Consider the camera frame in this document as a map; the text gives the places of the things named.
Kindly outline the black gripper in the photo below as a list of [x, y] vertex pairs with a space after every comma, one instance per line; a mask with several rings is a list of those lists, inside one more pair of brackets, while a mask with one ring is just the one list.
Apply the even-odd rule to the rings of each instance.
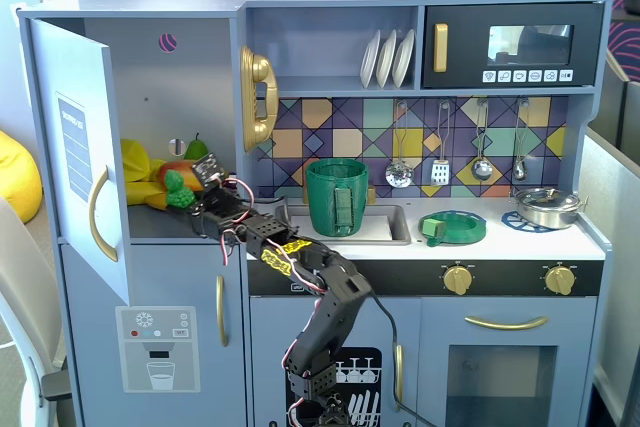
[[244, 199], [219, 183], [200, 192], [192, 208], [187, 218], [201, 238], [219, 238], [225, 230], [231, 230], [241, 241], [261, 239], [257, 229], [261, 216], [255, 201]]

